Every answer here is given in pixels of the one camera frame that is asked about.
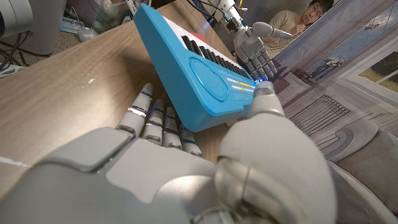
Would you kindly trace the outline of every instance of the table surface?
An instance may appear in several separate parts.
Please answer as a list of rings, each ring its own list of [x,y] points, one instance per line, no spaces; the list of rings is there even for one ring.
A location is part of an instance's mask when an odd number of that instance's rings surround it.
[[[233,59],[186,1],[158,11]],[[148,82],[154,84],[154,99],[170,106],[133,22],[0,80],[0,198],[50,151],[92,129],[115,127]],[[205,159],[216,161],[227,130],[222,124],[195,134]]]

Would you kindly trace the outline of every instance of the robotic hand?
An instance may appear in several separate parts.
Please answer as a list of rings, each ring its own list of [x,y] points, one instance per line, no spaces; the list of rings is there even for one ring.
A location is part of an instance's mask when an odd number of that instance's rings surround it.
[[[246,64],[251,76],[259,82],[274,77],[277,73],[261,37],[291,39],[293,36],[279,29],[273,29],[265,22],[255,22],[234,36],[235,52]]]
[[[293,35],[274,29],[265,22],[255,22],[253,27],[245,26],[242,17],[236,10],[235,2],[232,0],[208,2],[218,6],[222,11],[221,13],[214,7],[204,5],[205,9],[211,14],[214,13],[215,19],[221,22],[224,28],[234,36],[235,52],[248,67],[252,78],[258,83],[272,78],[277,70],[261,37],[291,39]]]
[[[285,118],[270,82],[228,131],[217,165],[146,84],[116,129],[45,156],[2,198],[4,223],[335,223],[321,152]]]

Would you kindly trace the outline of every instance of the piano key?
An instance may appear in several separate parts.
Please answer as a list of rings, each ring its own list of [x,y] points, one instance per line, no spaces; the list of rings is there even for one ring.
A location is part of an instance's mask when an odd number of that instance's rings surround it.
[[[208,53],[208,56],[209,56],[208,59],[213,61],[214,63],[217,63],[217,64],[223,66],[222,62],[218,63],[215,57],[214,57],[214,60],[212,60],[212,58],[211,58],[212,55],[209,52],[213,52],[214,56],[218,55],[218,56],[220,56],[220,58],[224,59],[225,62],[229,62],[229,63],[231,63],[231,65],[234,65],[234,66],[232,66],[232,68],[237,67],[237,68],[239,68],[239,70],[241,70],[241,66],[238,63],[234,62],[233,60],[231,60],[228,57],[225,57],[223,54],[221,54],[220,52],[215,50],[213,47],[207,45],[202,40],[200,40],[199,38],[195,37],[193,34],[187,32],[186,30],[184,30],[180,26],[176,25],[174,22],[168,20],[167,18],[165,18],[165,20],[167,21],[169,26],[172,28],[172,30],[175,32],[175,34],[177,35],[178,39],[181,41],[181,43],[183,44],[183,46],[186,49],[188,49],[188,47],[187,47],[185,41],[182,39],[183,36],[188,37],[189,41],[191,41],[191,40],[195,41],[195,43],[197,44],[197,46],[199,48],[200,47],[204,47],[205,49],[207,49],[208,51],[206,50],[206,52]]]
[[[182,40],[184,41],[185,46],[187,46],[187,49],[193,52],[193,47],[189,38],[187,36],[183,36]]]
[[[232,72],[235,72],[234,69],[232,68],[231,62],[229,61],[225,61],[226,66],[228,67],[228,69]]]
[[[214,54],[214,52],[210,52],[211,53],[211,55],[213,56],[213,58],[214,58],[214,63],[217,63],[218,65],[221,65],[221,62],[219,62],[218,61],[218,58],[217,58],[217,56],[216,56],[216,54]]]
[[[200,49],[200,51],[201,51],[201,54],[202,54],[203,56],[205,56],[206,59],[210,60],[210,56],[208,55],[208,53],[207,53],[207,51],[206,51],[206,48],[205,48],[204,46],[200,46],[199,49]]]
[[[224,63],[225,61],[223,58],[221,58],[219,55],[217,55],[217,60],[220,62],[220,65],[224,68],[226,68],[226,64]]]
[[[194,40],[191,40],[191,44],[192,44],[192,47],[193,47],[193,51],[194,51],[196,54],[202,56],[202,54],[201,54],[201,52],[200,52],[200,49],[199,49],[197,43],[196,43]]]

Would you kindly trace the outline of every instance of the blue toy keyboard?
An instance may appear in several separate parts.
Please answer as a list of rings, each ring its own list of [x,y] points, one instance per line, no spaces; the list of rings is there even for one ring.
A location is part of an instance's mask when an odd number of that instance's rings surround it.
[[[198,132],[245,116],[256,83],[225,57],[141,4],[134,22],[182,123]]]

